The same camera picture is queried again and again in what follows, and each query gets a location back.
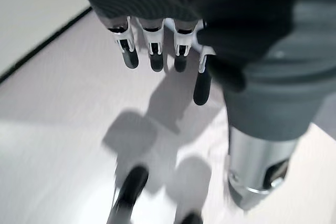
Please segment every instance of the robotic finger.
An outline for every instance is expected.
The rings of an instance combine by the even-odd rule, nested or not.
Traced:
[[[151,68],[160,72],[163,68],[163,21],[164,19],[138,18],[148,47]]]
[[[114,41],[122,52],[126,66],[131,69],[136,68],[139,65],[139,59],[134,44],[130,17],[121,16],[111,19],[108,29],[112,32]]]
[[[174,20],[174,66],[177,72],[183,72],[186,68],[187,55],[192,45],[197,22],[198,20],[192,22],[185,22],[178,19]]]

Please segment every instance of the robotic hand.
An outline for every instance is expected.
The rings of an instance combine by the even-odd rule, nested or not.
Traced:
[[[297,5],[296,24],[303,32],[299,38],[288,38],[284,46],[280,40],[292,31],[296,0],[89,1],[113,33],[129,68],[139,62],[130,16],[143,28],[154,71],[163,68],[164,18],[175,21],[174,65],[179,72],[185,68],[197,21],[206,22],[197,33],[204,48],[194,100],[198,105],[206,102],[211,78],[223,87],[230,127],[231,196],[240,208],[250,209],[284,181],[298,138],[323,98],[336,88],[336,43],[321,39],[335,18],[321,19],[320,12]],[[316,39],[307,37],[312,34]],[[270,50],[276,42],[278,49]]]

